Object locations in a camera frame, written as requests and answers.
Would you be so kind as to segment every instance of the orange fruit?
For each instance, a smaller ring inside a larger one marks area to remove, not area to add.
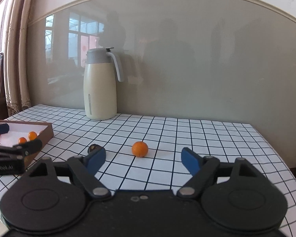
[[[22,144],[25,142],[27,142],[27,139],[25,139],[24,137],[19,138],[19,144]]]
[[[29,140],[33,141],[37,137],[37,133],[35,132],[29,132]]]
[[[148,145],[143,141],[137,141],[132,146],[132,153],[136,157],[144,157],[148,153]]]

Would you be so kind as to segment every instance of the beige curtain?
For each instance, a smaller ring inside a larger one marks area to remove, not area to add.
[[[4,56],[4,85],[9,116],[31,106],[26,75],[26,32],[31,0],[13,0]]]

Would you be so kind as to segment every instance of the silver bolt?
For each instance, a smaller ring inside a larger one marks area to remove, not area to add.
[[[194,188],[192,187],[182,187],[179,189],[179,193],[183,196],[193,195],[195,193]]]
[[[147,195],[141,195],[141,196],[139,196],[139,198],[141,200],[147,200],[147,199],[149,199],[149,197]]]
[[[137,202],[137,201],[139,201],[139,197],[138,196],[133,196],[133,197],[130,198],[130,200],[133,201],[133,202]]]
[[[97,188],[94,188],[92,192],[96,196],[104,196],[104,195],[107,195],[109,190],[104,187],[97,187]]]

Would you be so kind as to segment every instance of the white grid tablecloth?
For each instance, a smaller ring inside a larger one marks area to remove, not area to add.
[[[111,191],[172,189],[176,193],[191,177],[181,163],[183,147],[201,156],[213,155],[222,162],[244,157],[285,195],[289,209],[281,230],[296,237],[296,179],[282,158],[249,124],[128,114],[93,121],[85,116],[84,110],[46,105],[34,106],[8,120],[53,124],[54,137],[35,161],[44,156],[65,161],[77,154],[87,155],[92,143],[103,146],[106,162],[96,177]],[[142,140],[148,144],[149,152],[144,158],[135,158],[131,146]],[[0,199],[16,181],[15,176],[0,177]]]

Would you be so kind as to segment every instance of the brown box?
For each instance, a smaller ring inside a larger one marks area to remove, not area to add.
[[[42,141],[43,148],[54,136],[51,123],[0,120],[0,124],[2,123],[8,123],[10,126],[10,131],[8,133],[0,135],[0,145],[2,146],[12,147],[13,145],[18,144],[18,139],[20,137],[25,137],[28,140],[28,133],[34,131],[38,134],[37,138]],[[24,158],[25,168],[30,165],[38,154],[39,151]]]

